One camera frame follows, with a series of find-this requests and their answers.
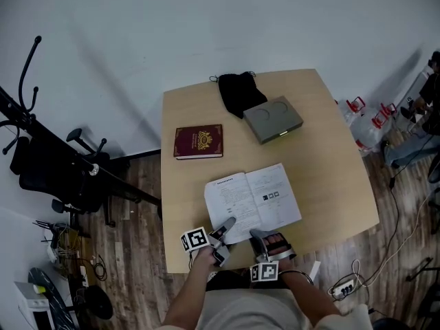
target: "book page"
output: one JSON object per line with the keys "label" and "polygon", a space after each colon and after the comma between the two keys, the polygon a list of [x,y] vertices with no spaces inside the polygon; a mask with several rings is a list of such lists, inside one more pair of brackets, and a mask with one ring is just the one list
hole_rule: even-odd
{"label": "book page", "polygon": [[282,164],[246,174],[263,223],[262,230],[275,230],[301,220],[300,210]]}
{"label": "book page", "polygon": [[206,184],[205,201],[214,230],[230,217],[236,218],[234,226],[225,236],[226,244],[249,239],[249,230],[261,226],[260,215],[244,173]]}

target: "black bag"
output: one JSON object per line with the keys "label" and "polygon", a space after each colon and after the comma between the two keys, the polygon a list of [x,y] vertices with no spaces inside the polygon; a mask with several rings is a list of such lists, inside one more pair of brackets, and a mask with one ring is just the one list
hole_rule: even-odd
{"label": "black bag", "polygon": [[267,98],[255,85],[254,72],[242,74],[224,74],[216,77],[219,90],[226,109],[238,118],[243,118],[243,112],[267,102]]}

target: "wrist strap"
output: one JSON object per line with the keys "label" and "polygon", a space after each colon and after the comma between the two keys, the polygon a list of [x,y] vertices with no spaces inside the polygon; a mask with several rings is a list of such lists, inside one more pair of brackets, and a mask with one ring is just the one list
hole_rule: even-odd
{"label": "wrist strap", "polygon": [[292,269],[292,270],[283,270],[282,272],[279,272],[279,273],[278,273],[278,276],[281,276],[281,275],[283,275],[283,274],[287,274],[288,272],[297,272],[298,274],[302,274],[302,275],[305,276],[305,278],[307,279],[307,281],[309,281],[310,285],[314,285],[314,282],[313,282],[313,280],[310,278],[310,276],[307,275],[306,273],[300,271],[300,270],[293,270],[293,269]]}

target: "hand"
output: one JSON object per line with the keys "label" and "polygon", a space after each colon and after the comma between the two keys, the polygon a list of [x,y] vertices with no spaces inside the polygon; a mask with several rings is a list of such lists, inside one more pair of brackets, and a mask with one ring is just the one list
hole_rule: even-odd
{"label": "hand", "polygon": [[197,253],[197,256],[194,259],[193,267],[196,265],[200,266],[212,266],[217,261],[216,258],[212,255],[212,252],[214,249],[210,246],[206,246],[203,248],[200,248],[199,252]]}
{"label": "hand", "polygon": [[[280,242],[283,238],[279,234],[273,234],[272,236],[267,237],[266,239],[263,239],[264,244],[269,245],[270,243]],[[279,247],[275,250],[272,250],[269,252],[270,256],[273,256],[275,254],[279,254],[282,252],[285,252],[287,250],[287,247]],[[278,261],[278,269],[281,271],[283,270],[290,270],[293,269],[292,261],[287,256],[281,260]]]}

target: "plastic jug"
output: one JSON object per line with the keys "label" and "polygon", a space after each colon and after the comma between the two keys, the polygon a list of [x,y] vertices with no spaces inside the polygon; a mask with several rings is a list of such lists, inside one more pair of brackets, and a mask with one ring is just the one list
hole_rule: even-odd
{"label": "plastic jug", "polygon": [[353,121],[360,117],[360,111],[365,108],[365,102],[358,96],[353,102],[349,102],[348,100],[339,102],[338,108],[341,111],[345,122],[348,126],[351,126]]}
{"label": "plastic jug", "polygon": [[394,104],[388,107],[381,104],[379,111],[365,108],[364,115],[353,121],[350,130],[361,154],[366,155],[373,151],[384,135],[391,130],[391,116],[394,112]]}

